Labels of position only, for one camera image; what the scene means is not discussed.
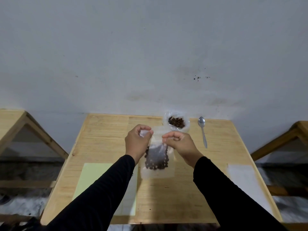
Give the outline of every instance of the silver spoon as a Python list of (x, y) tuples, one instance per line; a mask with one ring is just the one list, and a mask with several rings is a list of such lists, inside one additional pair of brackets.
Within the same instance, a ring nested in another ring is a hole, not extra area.
[(207, 144), (207, 142), (206, 142), (205, 134), (204, 134), (204, 130), (203, 130), (203, 128), (204, 128), (204, 126), (205, 126), (205, 120), (204, 120), (203, 117), (199, 117), (198, 125), (199, 125), (199, 126), (201, 127), (201, 129), (202, 129), (203, 143), (204, 143), (205, 148), (207, 148), (207, 147), (208, 147), (208, 144)]

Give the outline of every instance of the floor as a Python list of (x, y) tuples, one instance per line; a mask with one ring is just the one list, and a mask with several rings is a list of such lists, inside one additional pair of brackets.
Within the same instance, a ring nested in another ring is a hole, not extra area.
[[(56, 180), (61, 167), (61, 162), (0, 162), (0, 180)], [(267, 185), (308, 185), (308, 177), (304, 175), (305, 173), (302, 170), (298, 170), (296, 167), (258, 167), (258, 169)], [(9, 203), (0, 205), (0, 214), (20, 214), (39, 217), (48, 200), (50, 191), (51, 189), (0, 189), (0, 193), (7, 194), (12, 198)], [(285, 222), (308, 222), (307, 198), (276, 196), (273, 198)], [(132, 230), (133, 227), (133, 225), (110, 225), (108, 230)], [(146, 227), (146, 230), (163, 229), (164, 227), (159, 225)], [(181, 225), (177, 230), (191, 229), (192, 225)]]

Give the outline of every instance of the clear plastic pouch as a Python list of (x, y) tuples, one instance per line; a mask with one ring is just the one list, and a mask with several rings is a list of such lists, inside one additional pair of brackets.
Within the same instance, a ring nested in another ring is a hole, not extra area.
[[(142, 179), (174, 177), (173, 148), (162, 142), (161, 136), (170, 131), (165, 126), (153, 127), (154, 131), (148, 149), (140, 159), (140, 174)], [(144, 137), (148, 131), (141, 130), (140, 136)]]
[[(180, 127), (171, 125), (169, 123), (169, 118), (171, 117), (172, 118), (182, 118), (185, 126), (183, 128), (180, 128)], [(171, 131), (180, 131), (180, 132), (187, 133), (190, 128), (190, 121), (189, 121), (189, 117), (185, 113), (178, 112), (178, 111), (170, 111), (170, 112), (165, 113), (163, 117), (163, 125), (169, 127)]]

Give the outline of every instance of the spoon handle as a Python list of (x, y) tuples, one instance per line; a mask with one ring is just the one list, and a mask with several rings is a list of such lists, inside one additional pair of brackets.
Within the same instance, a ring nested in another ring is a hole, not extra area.
[(203, 127), (201, 127), (201, 129), (202, 129), (202, 134), (203, 134), (203, 143), (204, 143), (205, 148), (207, 148), (208, 144), (207, 144), (206, 139), (205, 139), (205, 134), (204, 134)]

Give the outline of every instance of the person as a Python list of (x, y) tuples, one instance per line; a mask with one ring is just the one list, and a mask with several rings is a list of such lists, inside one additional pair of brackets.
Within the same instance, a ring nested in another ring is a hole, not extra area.
[[(149, 132), (141, 137), (141, 130)], [(151, 127), (146, 125), (137, 125), (129, 131), (125, 138), (125, 155), (42, 229), (107, 230), (152, 134)], [(204, 195), (222, 230), (287, 230), (238, 188), (210, 159), (203, 156), (189, 134), (169, 132), (162, 138), (194, 168), (193, 181)]]

